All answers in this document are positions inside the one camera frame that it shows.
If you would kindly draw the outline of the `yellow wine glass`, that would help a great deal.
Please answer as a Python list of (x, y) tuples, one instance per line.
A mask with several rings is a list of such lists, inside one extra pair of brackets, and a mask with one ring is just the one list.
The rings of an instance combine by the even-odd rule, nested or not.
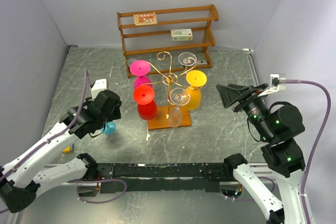
[(186, 81), (189, 84), (186, 91), (190, 95), (189, 102), (184, 105), (187, 110), (196, 110), (201, 105), (201, 88), (207, 83), (207, 76), (200, 70), (191, 70), (186, 75)]

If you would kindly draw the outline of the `clear wine glass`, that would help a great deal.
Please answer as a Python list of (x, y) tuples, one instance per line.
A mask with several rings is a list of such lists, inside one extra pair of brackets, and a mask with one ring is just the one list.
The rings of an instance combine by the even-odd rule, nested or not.
[(170, 103), (174, 105), (174, 108), (169, 113), (170, 127), (179, 127), (182, 122), (182, 106), (186, 105), (190, 101), (190, 94), (184, 88), (175, 88), (170, 92)]

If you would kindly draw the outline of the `frosted clear tall glass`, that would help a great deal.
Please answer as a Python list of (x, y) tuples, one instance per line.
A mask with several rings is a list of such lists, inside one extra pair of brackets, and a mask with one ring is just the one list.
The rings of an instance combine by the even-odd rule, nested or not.
[(185, 67), (185, 72), (193, 69), (197, 62), (197, 57), (191, 52), (183, 52), (179, 54), (178, 61)]

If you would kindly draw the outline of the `red wine glass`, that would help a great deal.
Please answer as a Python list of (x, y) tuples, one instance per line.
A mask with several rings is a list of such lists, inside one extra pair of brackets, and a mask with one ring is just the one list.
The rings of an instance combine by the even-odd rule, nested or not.
[(133, 92), (137, 104), (139, 117), (143, 120), (152, 120), (157, 115), (157, 105), (154, 101), (154, 89), (148, 85), (138, 86)]

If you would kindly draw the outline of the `pink wine glass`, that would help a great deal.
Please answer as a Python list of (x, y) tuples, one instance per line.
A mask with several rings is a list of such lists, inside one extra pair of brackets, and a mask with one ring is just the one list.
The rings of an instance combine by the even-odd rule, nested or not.
[(137, 60), (130, 66), (130, 71), (137, 78), (134, 81), (133, 89), (135, 90), (139, 86), (145, 85), (153, 87), (152, 81), (146, 76), (151, 70), (150, 64), (145, 60)]

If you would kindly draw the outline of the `blue wine glass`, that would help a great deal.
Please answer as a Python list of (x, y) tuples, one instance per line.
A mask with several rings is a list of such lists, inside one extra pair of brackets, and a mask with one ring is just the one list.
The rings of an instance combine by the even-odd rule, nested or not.
[(111, 135), (116, 131), (116, 124), (111, 121), (111, 122), (107, 122), (104, 127), (101, 129), (102, 134), (104, 135)]

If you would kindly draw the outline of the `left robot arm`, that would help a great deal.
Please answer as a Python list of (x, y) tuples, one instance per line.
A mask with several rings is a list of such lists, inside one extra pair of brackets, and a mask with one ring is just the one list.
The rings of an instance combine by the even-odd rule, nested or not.
[(21, 156), (1, 167), (1, 199), (11, 213), (27, 208), (44, 192), (71, 180), (93, 181), (98, 163), (87, 153), (45, 169), (63, 149), (121, 118), (120, 97), (103, 90), (70, 108), (54, 127)]

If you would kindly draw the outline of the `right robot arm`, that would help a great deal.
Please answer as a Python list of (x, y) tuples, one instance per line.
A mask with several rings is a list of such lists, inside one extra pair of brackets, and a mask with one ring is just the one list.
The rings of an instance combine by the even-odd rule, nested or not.
[(281, 197), (277, 198), (255, 175), (242, 156), (234, 154), (224, 159), (223, 176), (237, 180), (252, 196), (267, 223), (314, 223), (305, 198), (303, 177), (307, 168), (303, 152), (295, 136), (305, 131), (299, 109), (289, 102), (277, 102), (274, 112), (262, 100), (268, 92), (266, 83), (260, 86), (218, 84), (216, 89), (224, 108), (243, 111), (264, 143), (262, 156), (272, 171)]

